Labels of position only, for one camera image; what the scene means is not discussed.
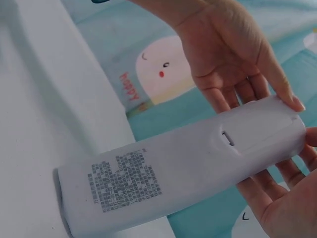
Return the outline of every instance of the fingernail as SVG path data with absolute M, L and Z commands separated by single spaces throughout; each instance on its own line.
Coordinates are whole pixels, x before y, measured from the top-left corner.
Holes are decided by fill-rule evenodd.
M 305 105 L 301 102 L 301 100 L 299 100 L 298 97 L 296 97 L 295 95 L 293 95 L 293 102 L 299 107 L 301 108 L 301 111 L 305 111 L 306 107 Z

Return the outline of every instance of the hand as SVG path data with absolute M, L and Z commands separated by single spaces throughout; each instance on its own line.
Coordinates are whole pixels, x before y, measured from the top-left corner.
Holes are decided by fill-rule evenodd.
M 317 127 L 307 129 L 307 144 L 300 154 L 311 171 L 307 177 L 292 160 L 276 165 L 289 192 L 267 171 L 237 185 L 270 238 L 317 237 L 317 152 L 312 146 L 317 146 Z
M 272 48 L 247 11 L 235 0 L 209 3 L 174 29 L 182 39 L 193 79 L 217 113 L 269 95 L 267 81 L 296 111 L 304 106 Z

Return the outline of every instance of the palm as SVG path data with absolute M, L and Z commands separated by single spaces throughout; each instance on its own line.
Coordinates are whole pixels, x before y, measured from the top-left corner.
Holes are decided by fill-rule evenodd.
M 314 171 L 267 207 L 260 223 L 271 238 L 316 236 L 316 181 Z
M 176 28 L 197 87 L 219 113 L 239 105 L 236 95 L 243 103 L 268 96 L 267 79 L 283 101 L 301 111 L 252 17 L 235 1 L 219 2 Z

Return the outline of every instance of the wrist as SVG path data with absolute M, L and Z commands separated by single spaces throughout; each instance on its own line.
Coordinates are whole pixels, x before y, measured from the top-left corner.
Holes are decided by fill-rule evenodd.
M 204 0 L 130 0 L 165 21 L 172 28 L 203 10 Z

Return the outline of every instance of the white remote control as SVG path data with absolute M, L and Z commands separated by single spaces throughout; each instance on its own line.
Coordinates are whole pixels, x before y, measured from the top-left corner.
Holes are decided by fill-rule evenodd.
M 169 215 L 297 155 L 305 125 L 277 97 L 58 169 L 75 238 Z

